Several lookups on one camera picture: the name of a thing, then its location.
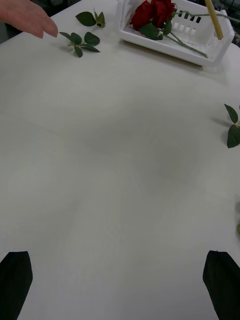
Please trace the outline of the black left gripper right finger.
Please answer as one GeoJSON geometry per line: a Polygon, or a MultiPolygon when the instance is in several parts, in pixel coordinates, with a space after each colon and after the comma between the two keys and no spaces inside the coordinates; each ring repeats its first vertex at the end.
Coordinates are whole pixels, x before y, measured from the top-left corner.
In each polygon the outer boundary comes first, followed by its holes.
{"type": "Polygon", "coordinates": [[[240,319],[240,267],[224,251],[209,251],[203,282],[220,320],[240,319]]]}

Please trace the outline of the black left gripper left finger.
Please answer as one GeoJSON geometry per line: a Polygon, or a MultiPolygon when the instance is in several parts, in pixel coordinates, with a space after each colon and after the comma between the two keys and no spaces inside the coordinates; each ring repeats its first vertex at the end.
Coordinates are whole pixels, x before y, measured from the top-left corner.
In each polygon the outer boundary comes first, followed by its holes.
{"type": "Polygon", "coordinates": [[[0,319],[16,320],[33,281],[27,251],[9,252],[0,262],[0,319]]]}

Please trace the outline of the person's hand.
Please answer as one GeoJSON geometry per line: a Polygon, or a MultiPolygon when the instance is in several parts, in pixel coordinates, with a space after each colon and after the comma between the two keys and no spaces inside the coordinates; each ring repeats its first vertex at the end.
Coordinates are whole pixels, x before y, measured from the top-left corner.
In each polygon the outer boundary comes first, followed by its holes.
{"type": "Polygon", "coordinates": [[[2,0],[0,21],[41,39],[44,33],[52,37],[58,35],[54,21],[39,5],[30,0],[2,0]]]}

